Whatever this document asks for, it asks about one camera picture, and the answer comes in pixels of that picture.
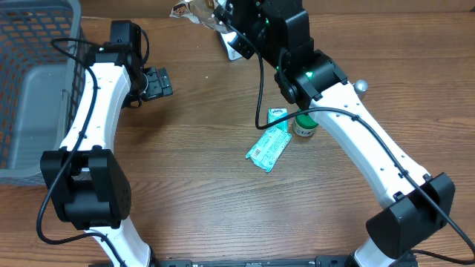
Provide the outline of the green lid white jar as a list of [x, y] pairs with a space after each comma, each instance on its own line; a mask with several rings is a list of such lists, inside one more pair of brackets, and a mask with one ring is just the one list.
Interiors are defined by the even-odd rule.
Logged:
[[302, 137], [311, 137], [316, 132], [317, 127], [318, 123], [308, 114], [296, 116], [292, 123], [292, 129], [295, 134]]

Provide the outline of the brown snack packet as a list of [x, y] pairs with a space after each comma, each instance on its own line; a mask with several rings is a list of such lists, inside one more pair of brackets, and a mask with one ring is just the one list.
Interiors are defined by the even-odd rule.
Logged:
[[188, 13], [186, 17], [195, 24], [202, 24], [219, 33], [230, 33], [231, 30], [214, 15], [214, 11], [225, 3], [226, 0], [187, 1]]

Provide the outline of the brown cardboard back panel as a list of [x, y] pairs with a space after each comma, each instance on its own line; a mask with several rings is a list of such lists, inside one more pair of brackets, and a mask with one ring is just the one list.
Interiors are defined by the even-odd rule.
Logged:
[[[178, 0], [80, 0], [86, 17], [166, 18]], [[474, 0], [304, 0], [310, 14], [468, 12]]]

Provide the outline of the yellow oil bottle silver cap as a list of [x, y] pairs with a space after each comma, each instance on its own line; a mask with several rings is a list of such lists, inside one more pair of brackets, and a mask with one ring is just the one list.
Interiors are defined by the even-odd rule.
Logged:
[[368, 90], [368, 83], [363, 79], [359, 79], [353, 84], [353, 88], [358, 98], [363, 99]]

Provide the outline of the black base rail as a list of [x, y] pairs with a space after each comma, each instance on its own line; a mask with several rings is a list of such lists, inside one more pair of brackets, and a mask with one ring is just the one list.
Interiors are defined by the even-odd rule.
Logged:
[[358, 264], [349, 255], [326, 255], [311, 259], [284, 259], [284, 260], [156, 260], [154, 267], [350, 267]]

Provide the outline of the white labelled snack packet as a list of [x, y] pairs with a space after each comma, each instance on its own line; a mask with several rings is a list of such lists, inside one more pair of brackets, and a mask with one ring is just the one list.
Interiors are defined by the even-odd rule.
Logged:
[[177, 4], [175, 4], [171, 9], [170, 17], [172, 18], [181, 18], [181, 17], [190, 18], [191, 16], [192, 16], [192, 13], [190, 11], [189, 0], [181, 0]]

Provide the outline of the green white Kleenex tissue pack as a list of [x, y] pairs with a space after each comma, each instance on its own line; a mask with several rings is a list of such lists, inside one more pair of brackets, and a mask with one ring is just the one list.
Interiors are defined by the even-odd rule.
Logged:
[[[285, 117], [288, 115], [288, 111], [286, 108], [270, 108], [268, 110], [268, 115], [267, 115], [267, 123], [270, 124], [282, 117]], [[287, 132], [288, 131], [288, 121], [283, 121], [280, 122], [279, 124], [275, 125], [276, 128], [279, 128], [280, 130]]]

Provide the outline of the grey plastic mesh basket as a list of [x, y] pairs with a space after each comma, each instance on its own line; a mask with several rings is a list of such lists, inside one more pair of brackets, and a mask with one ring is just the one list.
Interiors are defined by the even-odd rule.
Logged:
[[40, 158], [59, 148], [85, 85], [77, 0], [1, 2], [1, 183], [43, 185]]

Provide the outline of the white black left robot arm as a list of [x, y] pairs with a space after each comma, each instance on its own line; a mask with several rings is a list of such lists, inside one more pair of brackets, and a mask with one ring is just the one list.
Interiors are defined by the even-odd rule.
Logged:
[[130, 20], [113, 21], [108, 42], [89, 42], [82, 97], [59, 149], [40, 160], [47, 195], [36, 219], [39, 238], [61, 245], [93, 237], [111, 266], [157, 266], [150, 245], [132, 223], [131, 186], [114, 156], [123, 108], [173, 94], [166, 69], [146, 67], [146, 32]]

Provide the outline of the teal snack packet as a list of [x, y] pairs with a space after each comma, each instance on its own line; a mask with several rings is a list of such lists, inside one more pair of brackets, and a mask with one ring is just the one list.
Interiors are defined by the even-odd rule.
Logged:
[[282, 131], [276, 126], [267, 129], [262, 137], [246, 154], [247, 159], [259, 168], [269, 173], [275, 166], [278, 158], [289, 144], [292, 135], [286, 131]]

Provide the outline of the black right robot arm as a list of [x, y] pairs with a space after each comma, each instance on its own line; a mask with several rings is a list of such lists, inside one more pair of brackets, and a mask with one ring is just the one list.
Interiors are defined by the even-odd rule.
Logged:
[[349, 265], [392, 266], [446, 225], [453, 181], [430, 175], [371, 116], [346, 73], [315, 49], [301, 1], [227, 1], [214, 16], [236, 32], [238, 53], [276, 69], [282, 96], [338, 142], [370, 185], [381, 211], [367, 221], [369, 238]]

